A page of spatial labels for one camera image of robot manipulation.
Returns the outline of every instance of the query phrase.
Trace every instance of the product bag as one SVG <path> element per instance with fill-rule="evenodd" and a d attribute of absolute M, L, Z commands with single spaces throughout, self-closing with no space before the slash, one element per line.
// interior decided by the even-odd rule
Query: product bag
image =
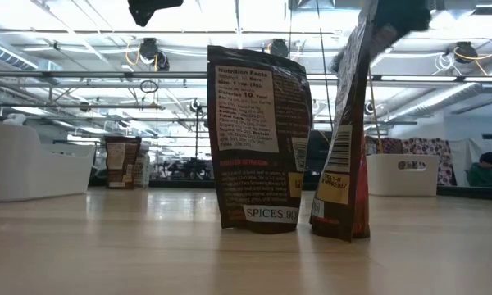
<path fill-rule="evenodd" d="M 222 228 L 264 234 L 298 222 L 312 98 L 304 67 L 242 49 L 207 50 L 208 124 Z"/>
<path fill-rule="evenodd" d="M 133 189 L 133 169 L 142 139 L 106 136 L 107 188 Z"/>
<path fill-rule="evenodd" d="M 426 30 L 424 0 L 369 0 L 334 59 L 337 98 L 330 155 L 312 204 L 314 234 L 351 241 L 370 236 L 363 117 L 371 60 L 412 30 Z"/>

